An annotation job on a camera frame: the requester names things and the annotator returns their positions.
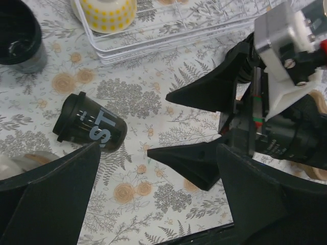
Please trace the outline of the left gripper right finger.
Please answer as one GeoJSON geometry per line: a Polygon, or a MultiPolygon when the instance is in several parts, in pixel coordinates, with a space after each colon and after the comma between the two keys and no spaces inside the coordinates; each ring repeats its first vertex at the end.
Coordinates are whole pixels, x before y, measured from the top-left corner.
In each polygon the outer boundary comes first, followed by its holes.
{"type": "Polygon", "coordinates": [[[217,163],[240,244],[326,244],[326,185],[220,144],[217,163]]]}

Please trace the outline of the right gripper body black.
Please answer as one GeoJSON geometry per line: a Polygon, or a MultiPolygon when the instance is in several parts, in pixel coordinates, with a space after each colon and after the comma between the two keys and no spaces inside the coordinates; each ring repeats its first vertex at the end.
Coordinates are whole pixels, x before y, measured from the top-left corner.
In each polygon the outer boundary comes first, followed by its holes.
{"type": "Polygon", "coordinates": [[[221,113],[219,133],[229,136],[226,144],[231,148],[252,156],[269,111],[268,74],[254,48],[254,33],[231,48],[224,62],[228,62],[225,71],[231,75],[232,94],[227,111],[221,113]]]}

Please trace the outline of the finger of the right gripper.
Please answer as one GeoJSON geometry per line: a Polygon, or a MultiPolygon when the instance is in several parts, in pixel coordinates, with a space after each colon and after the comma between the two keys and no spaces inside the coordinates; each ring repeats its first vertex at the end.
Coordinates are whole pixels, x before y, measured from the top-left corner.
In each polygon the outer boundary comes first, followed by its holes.
{"type": "Polygon", "coordinates": [[[166,100],[210,112],[232,112],[237,79],[248,54],[249,44],[240,42],[218,67],[187,86],[168,93],[166,100]]]}
{"type": "Polygon", "coordinates": [[[228,144],[221,136],[210,142],[155,148],[147,156],[170,167],[198,188],[209,191],[220,179],[217,146],[228,144]]]}

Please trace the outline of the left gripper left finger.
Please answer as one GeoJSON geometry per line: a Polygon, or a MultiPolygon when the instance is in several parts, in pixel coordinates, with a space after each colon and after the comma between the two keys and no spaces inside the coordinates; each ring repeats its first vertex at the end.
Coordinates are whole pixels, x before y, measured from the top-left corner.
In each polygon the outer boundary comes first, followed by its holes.
{"type": "Polygon", "coordinates": [[[97,143],[1,181],[1,244],[77,244],[97,175],[97,143]]]}

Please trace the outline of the black takeout coffee cup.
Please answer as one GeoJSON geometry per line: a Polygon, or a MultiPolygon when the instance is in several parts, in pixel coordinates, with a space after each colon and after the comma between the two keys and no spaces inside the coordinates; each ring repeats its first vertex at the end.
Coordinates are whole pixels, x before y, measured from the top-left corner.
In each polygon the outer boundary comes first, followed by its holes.
{"type": "Polygon", "coordinates": [[[86,96],[77,106],[68,139],[78,144],[97,142],[108,153],[117,151],[127,134],[125,121],[86,96]]]}

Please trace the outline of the black cup lid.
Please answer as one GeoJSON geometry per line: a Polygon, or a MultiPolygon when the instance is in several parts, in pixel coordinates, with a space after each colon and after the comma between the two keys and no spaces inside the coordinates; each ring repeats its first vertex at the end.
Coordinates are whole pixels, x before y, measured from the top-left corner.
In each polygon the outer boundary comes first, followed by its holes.
{"type": "Polygon", "coordinates": [[[53,133],[58,136],[58,142],[62,142],[65,139],[66,132],[73,124],[76,114],[85,97],[85,92],[80,92],[78,95],[72,93],[64,101],[59,118],[53,128],[53,133]]]}

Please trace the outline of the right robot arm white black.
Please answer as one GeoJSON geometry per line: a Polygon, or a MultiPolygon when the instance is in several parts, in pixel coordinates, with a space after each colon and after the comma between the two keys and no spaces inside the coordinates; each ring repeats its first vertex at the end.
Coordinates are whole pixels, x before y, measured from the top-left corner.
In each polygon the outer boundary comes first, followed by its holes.
{"type": "Polygon", "coordinates": [[[243,155],[255,153],[325,169],[326,113],[306,93],[279,114],[269,117],[271,79],[254,47],[254,34],[231,48],[224,61],[195,82],[167,94],[166,99],[209,112],[219,112],[219,138],[210,142],[148,150],[159,161],[202,190],[220,179],[217,146],[243,155]]]}

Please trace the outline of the grey straw holder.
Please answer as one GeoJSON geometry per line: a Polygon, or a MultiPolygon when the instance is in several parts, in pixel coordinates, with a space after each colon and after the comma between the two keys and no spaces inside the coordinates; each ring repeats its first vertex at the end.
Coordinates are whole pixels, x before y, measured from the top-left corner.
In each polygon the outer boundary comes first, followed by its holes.
{"type": "Polygon", "coordinates": [[[1,180],[23,174],[57,159],[59,156],[46,151],[28,152],[14,157],[1,155],[1,180]]]}

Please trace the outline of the floral table mat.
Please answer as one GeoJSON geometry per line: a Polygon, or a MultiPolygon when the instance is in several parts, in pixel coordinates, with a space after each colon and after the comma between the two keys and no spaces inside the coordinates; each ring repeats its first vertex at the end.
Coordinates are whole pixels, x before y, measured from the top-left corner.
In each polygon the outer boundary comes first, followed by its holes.
{"type": "Polygon", "coordinates": [[[71,93],[86,95],[125,120],[128,133],[103,153],[77,244],[157,244],[233,222],[222,180],[203,191],[147,157],[159,146],[216,139],[218,113],[167,102],[170,91],[215,68],[252,26],[196,39],[149,57],[105,65],[69,1],[26,1],[48,61],[26,75],[1,66],[1,153],[44,150],[64,156],[78,145],[52,132],[71,93]]]}

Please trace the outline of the yellow dotted bowl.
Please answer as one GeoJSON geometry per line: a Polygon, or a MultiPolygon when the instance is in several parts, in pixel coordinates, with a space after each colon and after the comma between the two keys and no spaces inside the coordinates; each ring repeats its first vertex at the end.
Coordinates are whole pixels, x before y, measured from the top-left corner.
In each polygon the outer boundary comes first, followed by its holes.
{"type": "Polygon", "coordinates": [[[79,3],[87,26],[101,34],[123,31],[136,17],[137,0],[81,0],[79,3]]]}

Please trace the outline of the stack of black cups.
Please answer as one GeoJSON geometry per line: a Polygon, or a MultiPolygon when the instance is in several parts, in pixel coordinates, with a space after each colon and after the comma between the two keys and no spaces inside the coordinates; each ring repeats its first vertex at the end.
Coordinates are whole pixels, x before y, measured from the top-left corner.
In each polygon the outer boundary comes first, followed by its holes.
{"type": "Polygon", "coordinates": [[[23,1],[1,1],[1,65],[23,74],[41,72],[48,61],[40,24],[23,1]]]}

